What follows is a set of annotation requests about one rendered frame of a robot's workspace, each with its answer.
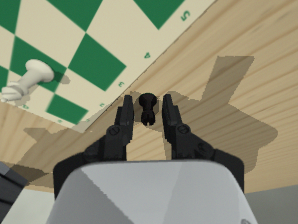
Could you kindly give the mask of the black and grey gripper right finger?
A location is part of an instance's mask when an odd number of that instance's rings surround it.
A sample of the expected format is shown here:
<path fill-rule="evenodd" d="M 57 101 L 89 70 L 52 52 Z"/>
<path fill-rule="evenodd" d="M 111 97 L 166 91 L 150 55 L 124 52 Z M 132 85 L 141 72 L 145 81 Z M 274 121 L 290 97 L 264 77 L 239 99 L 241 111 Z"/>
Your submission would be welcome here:
<path fill-rule="evenodd" d="M 163 95 L 162 121 L 165 139 L 171 144 L 171 160 L 202 159 L 220 163 L 230 170 L 244 194 L 243 161 L 222 150 L 214 149 L 193 134 L 190 127 L 182 123 L 178 106 L 173 105 L 171 94 Z"/>

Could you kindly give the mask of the black rook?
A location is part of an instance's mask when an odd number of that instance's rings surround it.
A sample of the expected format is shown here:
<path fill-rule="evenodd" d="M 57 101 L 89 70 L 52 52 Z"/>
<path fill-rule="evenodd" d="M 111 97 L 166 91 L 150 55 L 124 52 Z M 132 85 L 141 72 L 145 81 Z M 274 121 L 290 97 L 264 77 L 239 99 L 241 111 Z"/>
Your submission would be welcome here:
<path fill-rule="evenodd" d="M 152 93 L 144 93 L 139 97 L 139 104 L 143 107 L 143 112 L 141 115 L 141 123 L 147 126 L 153 125 L 155 123 L 155 114 L 153 112 L 153 106 L 157 103 L 157 98 Z"/>

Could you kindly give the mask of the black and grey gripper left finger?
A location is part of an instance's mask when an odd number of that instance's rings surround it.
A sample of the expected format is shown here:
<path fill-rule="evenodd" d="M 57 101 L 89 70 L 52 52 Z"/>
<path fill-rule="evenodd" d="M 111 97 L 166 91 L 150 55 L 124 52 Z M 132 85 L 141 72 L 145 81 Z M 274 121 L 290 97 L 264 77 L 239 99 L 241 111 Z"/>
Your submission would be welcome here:
<path fill-rule="evenodd" d="M 114 125 L 106 134 L 79 152 L 58 162 L 53 168 L 54 198 L 56 200 L 69 174 L 78 167 L 95 162 L 127 161 L 126 145 L 133 136 L 134 108 L 132 96 L 125 95 L 119 106 Z M 104 158 L 104 161 L 103 161 Z"/>

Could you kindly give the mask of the green and cream chessboard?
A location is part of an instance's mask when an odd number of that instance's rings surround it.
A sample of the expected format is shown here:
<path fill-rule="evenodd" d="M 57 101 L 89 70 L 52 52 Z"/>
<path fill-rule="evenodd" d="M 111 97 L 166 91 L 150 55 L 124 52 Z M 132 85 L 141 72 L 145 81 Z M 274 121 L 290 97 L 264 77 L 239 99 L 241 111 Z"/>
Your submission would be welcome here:
<path fill-rule="evenodd" d="M 55 77 L 6 103 L 83 133 L 215 0 L 0 0 L 0 100 L 26 62 Z"/>

